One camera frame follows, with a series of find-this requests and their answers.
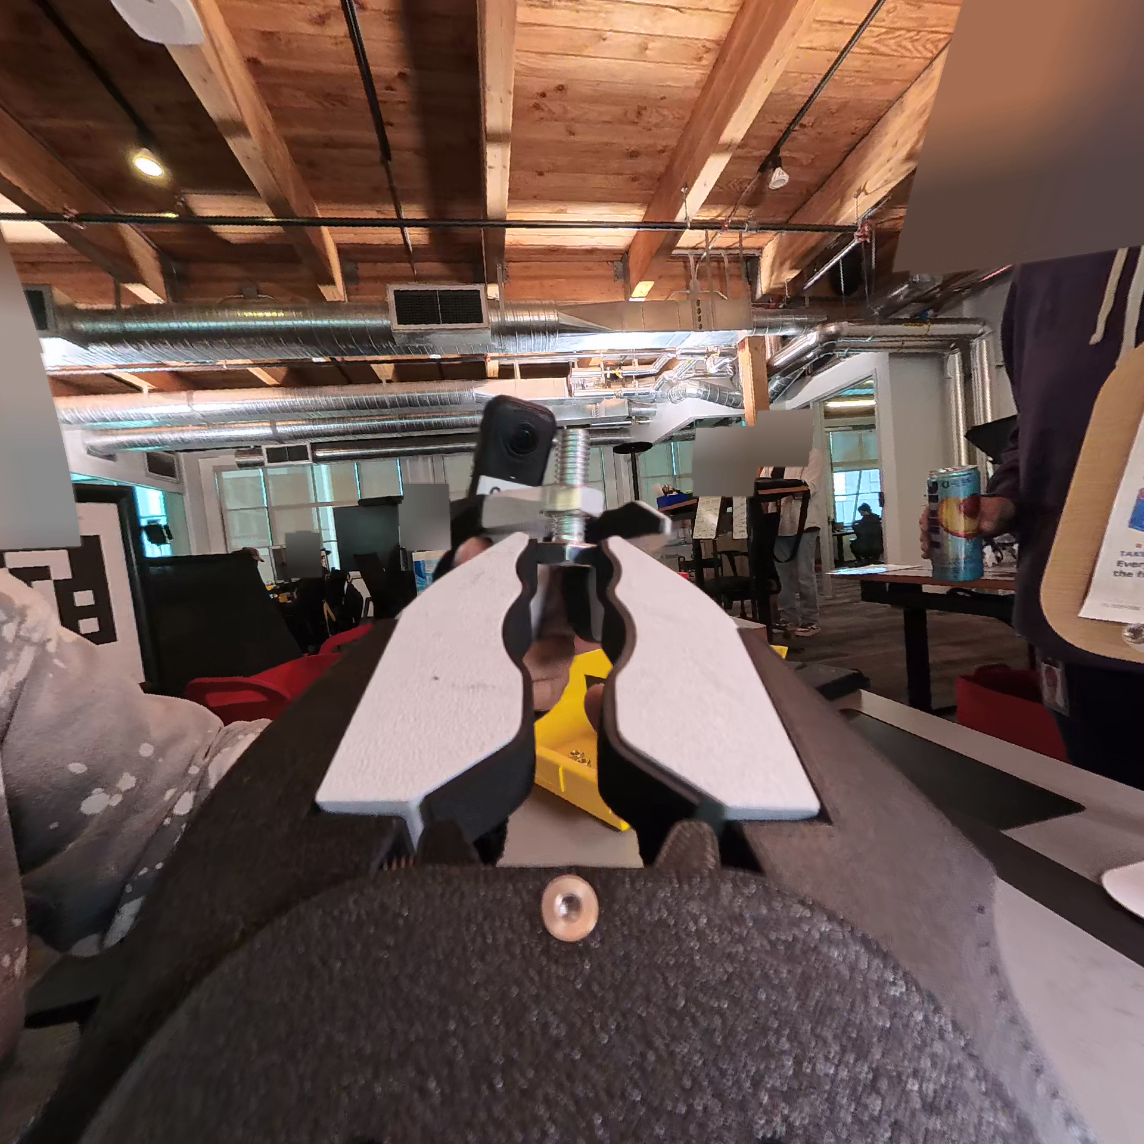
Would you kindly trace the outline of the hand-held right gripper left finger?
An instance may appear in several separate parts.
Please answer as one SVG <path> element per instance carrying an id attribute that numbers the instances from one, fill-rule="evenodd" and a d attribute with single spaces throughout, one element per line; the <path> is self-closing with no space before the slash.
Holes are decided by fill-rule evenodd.
<path id="1" fill-rule="evenodd" d="M 537 547 L 522 533 L 456 567 L 395 623 L 316 794 L 324 812 L 396 818 L 411 842 L 470 842 L 534 786 Z"/>

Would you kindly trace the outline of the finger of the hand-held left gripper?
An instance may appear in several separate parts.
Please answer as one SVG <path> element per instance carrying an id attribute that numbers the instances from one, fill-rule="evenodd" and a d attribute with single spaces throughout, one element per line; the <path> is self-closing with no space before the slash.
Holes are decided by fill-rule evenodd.
<path id="1" fill-rule="evenodd" d="M 652 538 L 665 542 L 669 537 L 670 518 L 640 502 L 605 510 L 598 517 L 590 517 L 584 526 L 586 542 L 602 542 L 613 538 Z"/>
<path id="2" fill-rule="evenodd" d="M 496 491 L 481 499 L 481 532 L 486 536 L 526 534 L 531 540 L 549 536 L 545 489 Z"/>

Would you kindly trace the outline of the silver bolt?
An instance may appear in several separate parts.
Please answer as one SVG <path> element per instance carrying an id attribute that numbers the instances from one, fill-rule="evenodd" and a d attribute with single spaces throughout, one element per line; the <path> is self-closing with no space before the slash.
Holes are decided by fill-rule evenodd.
<path id="1" fill-rule="evenodd" d="M 580 427 L 561 429 L 554 446 L 554 480 L 552 484 L 590 487 L 590 461 L 588 429 Z M 605 495 L 601 491 L 599 493 L 603 502 L 601 508 L 605 511 Z M 547 537 L 537 538 L 538 566 L 579 568 L 590 564 L 595 542 L 586 542 L 584 540 L 584 526 L 588 518 L 588 515 L 580 514 L 547 515 Z"/>

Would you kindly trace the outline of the yellow plastic bin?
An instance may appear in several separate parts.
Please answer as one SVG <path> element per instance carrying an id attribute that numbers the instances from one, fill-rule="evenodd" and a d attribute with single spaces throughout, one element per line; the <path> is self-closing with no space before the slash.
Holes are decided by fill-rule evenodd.
<path id="1" fill-rule="evenodd" d="M 581 653 L 575 658 L 562 698 L 556 707 L 538 715 L 535 785 L 607 826 L 626 831 L 629 824 L 598 792 L 595 732 L 583 709 L 587 687 L 594 680 L 606 681 L 609 673 L 610 661 L 601 649 Z M 595 770 L 572 763 L 568 752 L 573 749 L 595 756 Z"/>

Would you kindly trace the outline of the person's left forearm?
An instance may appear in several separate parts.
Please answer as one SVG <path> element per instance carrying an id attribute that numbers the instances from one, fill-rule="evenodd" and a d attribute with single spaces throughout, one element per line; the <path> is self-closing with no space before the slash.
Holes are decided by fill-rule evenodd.
<path id="1" fill-rule="evenodd" d="M 30 937 L 95 955 L 133 928 L 192 816 L 267 721 L 144 694 L 1 574 L 1 1056 Z"/>

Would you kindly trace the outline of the person's left hand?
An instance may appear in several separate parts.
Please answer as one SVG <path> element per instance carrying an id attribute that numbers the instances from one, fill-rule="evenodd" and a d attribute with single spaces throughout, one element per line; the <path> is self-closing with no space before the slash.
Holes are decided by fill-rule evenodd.
<path id="1" fill-rule="evenodd" d="M 523 664 L 532 680 L 534 715 L 550 711 L 562 698 L 569 672 L 579 654 L 596 650 L 598 645 L 580 639 L 568 619 L 561 567 L 538 566 L 534 615 L 534 642 Z"/>

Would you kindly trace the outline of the flat black box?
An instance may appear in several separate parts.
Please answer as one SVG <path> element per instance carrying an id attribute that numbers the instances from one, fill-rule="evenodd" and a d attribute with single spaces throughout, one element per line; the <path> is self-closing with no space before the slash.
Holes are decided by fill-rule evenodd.
<path id="1" fill-rule="evenodd" d="M 836 703 L 869 687 L 869 680 L 855 668 L 809 662 L 797 665 L 795 675 L 829 703 Z"/>

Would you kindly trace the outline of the black monitor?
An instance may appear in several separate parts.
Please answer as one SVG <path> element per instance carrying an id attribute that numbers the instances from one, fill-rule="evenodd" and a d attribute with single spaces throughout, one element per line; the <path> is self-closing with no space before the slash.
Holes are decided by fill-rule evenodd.
<path id="1" fill-rule="evenodd" d="M 402 496 L 362 500 L 358 506 L 334 508 L 334 534 L 338 568 L 346 574 L 359 570 L 357 557 L 374 555 L 385 563 L 398 548 L 398 510 Z"/>

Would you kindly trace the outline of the wooden office desk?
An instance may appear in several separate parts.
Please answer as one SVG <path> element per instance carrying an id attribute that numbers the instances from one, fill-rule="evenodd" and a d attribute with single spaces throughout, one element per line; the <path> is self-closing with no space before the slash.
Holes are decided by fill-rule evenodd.
<path id="1" fill-rule="evenodd" d="M 927 566 L 842 567 L 829 579 L 857 581 L 861 600 L 902 613 L 908 706 L 945 717 L 953 706 L 934 707 L 927 616 L 972 616 L 1010 626 L 1016 576 L 1009 571 L 967 582 L 936 579 Z"/>

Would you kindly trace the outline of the black ceiling pipe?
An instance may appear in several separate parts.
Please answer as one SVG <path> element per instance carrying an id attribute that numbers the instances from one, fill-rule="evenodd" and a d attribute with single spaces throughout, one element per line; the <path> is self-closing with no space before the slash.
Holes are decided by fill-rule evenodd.
<path id="1" fill-rule="evenodd" d="M 275 228 L 309 231 L 332 228 L 340 231 L 425 231 L 425 232 L 622 232 L 632 235 L 858 235 L 865 224 L 799 224 L 791 221 L 723 222 L 722 220 L 690 221 L 621 221 L 621 220 L 410 220 L 373 217 L 200 217 L 176 213 L 99 213 L 99 211 L 18 211 L 3 210 L 4 224 L 35 225 L 131 225 L 143 226 L 200 226 L 200 228 Z"/>

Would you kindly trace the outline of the colourful drink can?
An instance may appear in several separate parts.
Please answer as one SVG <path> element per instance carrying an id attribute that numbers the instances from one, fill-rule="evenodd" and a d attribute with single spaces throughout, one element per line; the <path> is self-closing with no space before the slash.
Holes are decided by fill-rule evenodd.
<path id="1" fill-rule="evenodd" d="M 926 537 L 937 582 L 975 582 L 983 572 L 978 468 L 944 468 L 926 480 Z"/>

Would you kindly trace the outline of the printed instruction sheet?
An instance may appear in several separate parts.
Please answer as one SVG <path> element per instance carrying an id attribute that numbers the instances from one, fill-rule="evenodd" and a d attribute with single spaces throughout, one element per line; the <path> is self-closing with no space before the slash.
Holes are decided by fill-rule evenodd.
<path id="1" fill-rule="evenodd" d="M 1143 619 L 1143 431 L 1136 435 L 1110 508 L 1089 589 L 1079 616 L 1141 624 Z"/>

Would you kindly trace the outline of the white ceiling device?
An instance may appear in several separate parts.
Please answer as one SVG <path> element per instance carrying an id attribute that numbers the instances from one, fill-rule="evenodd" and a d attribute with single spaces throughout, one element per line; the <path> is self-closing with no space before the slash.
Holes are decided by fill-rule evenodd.
<path id="1" fill-rule="evenodd" d="M 123 22 L 140 39 L 165 48 L 199 48 L 204 28 L 192 2 L 112 0 Z"/>

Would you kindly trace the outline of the duct vent grille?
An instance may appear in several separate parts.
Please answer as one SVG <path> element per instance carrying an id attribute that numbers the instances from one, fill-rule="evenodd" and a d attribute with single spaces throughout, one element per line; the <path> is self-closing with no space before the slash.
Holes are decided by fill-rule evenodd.
<path id="1" fill-rule="evenodd" d="M 490 327 L 482 285 L 392 284 L 387 289 L 391 329 L 396 334 L 478 331 Z"/>

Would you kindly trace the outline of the silver air duct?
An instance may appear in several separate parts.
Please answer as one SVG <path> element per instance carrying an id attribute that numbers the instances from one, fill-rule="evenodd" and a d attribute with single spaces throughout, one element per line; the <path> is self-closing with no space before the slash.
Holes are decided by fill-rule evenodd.
<path id="1" fill-rule="evenodd" d="M 406 438 L 464 433 L 478 428 L 477 410 L 460 413 L 398 413 L 370 417 L 317 420 L 264 420 L 253 423 L 170 424 L 140 428 L 99 428 L 80 435 L 93 455 L 131 451 L 193 451 L 244 448 L 266 444 L 305 444 L 324 439 Z"/>
<path id="2" fill-rule="evenodd" d="M 257 420 L 315 420 L 389 410 L 478 406 L 490 399 L 474 383 L 425 382 L 315 386 L 135 395 L 68 395 L 54 399 L 64 428 L 117 429 L 242 424 Z"/>
<path id="3" fill-rule="evenodd" d="M 749 337 L 966 341 L 989 337 L 974 319 L 829 319 L 812 310 L 768 310 L 746 300 L 666 303 L 490 303 L 483 319 L 403 325 L 391 295 L 379 304 L 44 305 L 39 346 L 49 369 L 215 367 L 317 360 L 586 356 L 733 349 Z"/>

